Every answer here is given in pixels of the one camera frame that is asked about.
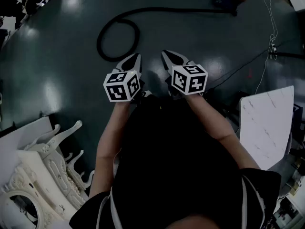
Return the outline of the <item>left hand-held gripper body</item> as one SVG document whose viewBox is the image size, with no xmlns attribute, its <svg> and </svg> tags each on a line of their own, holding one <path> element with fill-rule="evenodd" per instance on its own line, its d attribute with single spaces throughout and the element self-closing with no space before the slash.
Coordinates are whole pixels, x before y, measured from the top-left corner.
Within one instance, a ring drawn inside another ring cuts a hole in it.
<svg viewBox="0 0 305 229">
<path fill-rule="evenodd" d="M 103 87 L 112 103 L 130 102 L 140 95 L 143 81 L 140 80 L 141 70 L 122 71 L 117 68 L 106 75 Z"/>
</svg>

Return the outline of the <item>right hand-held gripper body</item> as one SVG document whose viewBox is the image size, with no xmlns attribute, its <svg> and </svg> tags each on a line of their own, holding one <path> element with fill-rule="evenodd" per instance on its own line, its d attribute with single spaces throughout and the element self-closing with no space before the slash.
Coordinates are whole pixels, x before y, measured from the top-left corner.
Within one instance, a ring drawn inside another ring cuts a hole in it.
<svg viewBox="0 0 305 229">
<path fill-rule="evenodd" d="M 169 74 L 166 82 L 172 97 L 202 94 L 205 91 L 208 72 L 200 64 L 187 62 L 186 65 L 173 65 Z"/>
</svg>

